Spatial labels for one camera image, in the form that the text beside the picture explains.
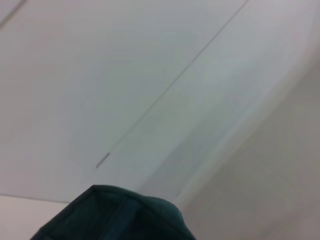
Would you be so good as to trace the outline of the dark teal insulated lunch bag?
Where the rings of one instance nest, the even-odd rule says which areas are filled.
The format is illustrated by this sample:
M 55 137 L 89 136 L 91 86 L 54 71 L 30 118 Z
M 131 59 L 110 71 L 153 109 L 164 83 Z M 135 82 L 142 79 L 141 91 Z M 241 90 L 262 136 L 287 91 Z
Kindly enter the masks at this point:
M 167 200 L 92 185 L 30 240 L 196 240 Z

